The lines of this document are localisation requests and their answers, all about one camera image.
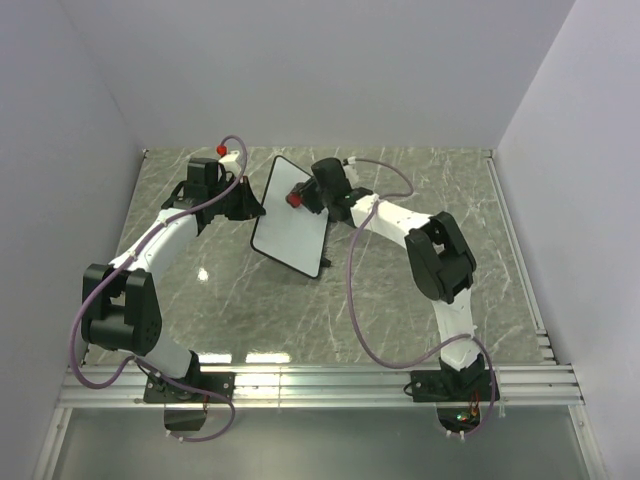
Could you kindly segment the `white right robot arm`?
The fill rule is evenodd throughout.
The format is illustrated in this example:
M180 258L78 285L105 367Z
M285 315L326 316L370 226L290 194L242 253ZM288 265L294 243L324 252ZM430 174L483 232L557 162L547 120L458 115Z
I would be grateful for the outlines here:
M354 241L370 231L404 248L417 289L432 302L440 336L439 345L406 365L417 366L437 355L444 393L464 399L489 362L471 312L475 257L451 214L415 212L394 204L393 194L357 186L360 162L349 157L314 163L310 179L296 184L286 201L314 214L327 212L331 221L353 227Z

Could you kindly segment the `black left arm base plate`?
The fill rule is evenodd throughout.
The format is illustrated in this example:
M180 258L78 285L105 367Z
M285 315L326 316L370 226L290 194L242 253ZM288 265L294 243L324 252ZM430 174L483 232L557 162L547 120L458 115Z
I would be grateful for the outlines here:
M205 372L187 385L177 380L150 375L143 394L147 404L213 403L230 401L235 388L236 374L232 372Z

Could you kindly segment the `small white whiteboard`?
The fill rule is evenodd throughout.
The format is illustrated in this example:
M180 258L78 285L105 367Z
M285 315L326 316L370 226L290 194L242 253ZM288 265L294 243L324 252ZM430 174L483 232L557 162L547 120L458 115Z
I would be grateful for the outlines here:
M298 183L311 175L281 155L271 165L261 205L260 216L250 239L251 248L284 266L317 279L325 250L328 227L326 211L314 214L304 206L293 207L287 195Z

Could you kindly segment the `red bone-shaped eraser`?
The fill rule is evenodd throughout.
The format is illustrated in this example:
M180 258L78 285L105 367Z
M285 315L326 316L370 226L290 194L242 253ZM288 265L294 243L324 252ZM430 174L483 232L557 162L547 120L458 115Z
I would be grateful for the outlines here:
M299 208L303 204L301 196L293 192L286 196L286 202L293 208Z

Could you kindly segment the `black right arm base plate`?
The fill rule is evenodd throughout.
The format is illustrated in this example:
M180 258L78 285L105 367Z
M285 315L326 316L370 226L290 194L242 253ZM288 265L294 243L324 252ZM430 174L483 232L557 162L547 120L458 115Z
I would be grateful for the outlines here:
M472 400L488 402L500 398L493 389L488 370L462 373L455 370L413 370L403 392L417 403L469 403Z

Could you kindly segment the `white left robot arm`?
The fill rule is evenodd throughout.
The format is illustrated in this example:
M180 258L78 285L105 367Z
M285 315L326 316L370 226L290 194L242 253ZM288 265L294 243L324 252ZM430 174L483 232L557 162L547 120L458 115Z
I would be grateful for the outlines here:
M75 332L89 345L124 352L180 402L204 394L208 384L198 355L163 329L156 286L175 257L217 217L247 221L265 215L244 171L241 151L217 149L215 159L194 158L145 233L108 264L84 273Z

